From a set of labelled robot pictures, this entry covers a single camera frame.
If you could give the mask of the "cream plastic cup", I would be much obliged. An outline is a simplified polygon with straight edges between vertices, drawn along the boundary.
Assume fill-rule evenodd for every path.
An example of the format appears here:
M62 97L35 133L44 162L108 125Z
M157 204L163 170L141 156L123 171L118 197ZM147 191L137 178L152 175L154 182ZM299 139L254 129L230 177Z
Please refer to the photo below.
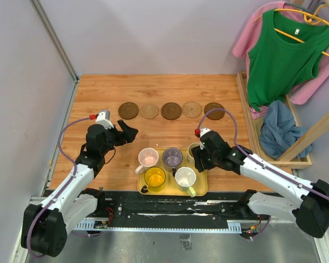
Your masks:
M194 155L193 155L193 153L192 153L192 150L193 150L195 147L198 147L198 146L200 146L200 143L198 143L198 142L194 142L194 143L192 143L191 145L189 145L189 147L188 147L187 160L188 160L188 163L189 163L191 166L194 166L194 164L195 164Z

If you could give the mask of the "woven rattan coaster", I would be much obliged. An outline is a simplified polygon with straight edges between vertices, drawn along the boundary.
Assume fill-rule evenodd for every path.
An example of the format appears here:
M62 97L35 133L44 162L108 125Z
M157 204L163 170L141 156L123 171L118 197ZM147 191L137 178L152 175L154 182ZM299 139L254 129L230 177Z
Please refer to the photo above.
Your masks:
M158 113L159 109L154 104L144 104L140 108L140 115L146 119L153 119L158 115Z
M202 106L195 101L188 101L181 108L183 114L189 118L197 118L202 113Z

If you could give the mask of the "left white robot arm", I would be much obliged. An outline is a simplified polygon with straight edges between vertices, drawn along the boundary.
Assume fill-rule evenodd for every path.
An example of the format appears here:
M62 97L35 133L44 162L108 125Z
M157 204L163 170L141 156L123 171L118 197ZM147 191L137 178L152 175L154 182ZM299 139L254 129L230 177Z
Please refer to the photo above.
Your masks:
M89 214L99 217L106 203L96 191L84 188L106 164L105 155L117 146L135 140L138 130L119 120L121 130L109 121L97 121L87 129L86 142L72 161L73 168L65 180L40 204L29 204L24 211L21 246L36 258L56 257L65 246L68 235Z

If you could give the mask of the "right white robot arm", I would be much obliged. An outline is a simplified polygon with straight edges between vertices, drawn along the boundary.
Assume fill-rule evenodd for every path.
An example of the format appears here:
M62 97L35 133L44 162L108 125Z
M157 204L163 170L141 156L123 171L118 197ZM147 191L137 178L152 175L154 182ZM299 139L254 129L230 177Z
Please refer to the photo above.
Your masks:
M222 137L208 128L196 129L200 145L192 149L195 168L199 171L220 168L254 179L274 190L270 196L247 190L237 212L243 219L269 215L296 225L308 235L322 238L329 228L329 184L311 182L293 176L260 158L251 150L230 147Z

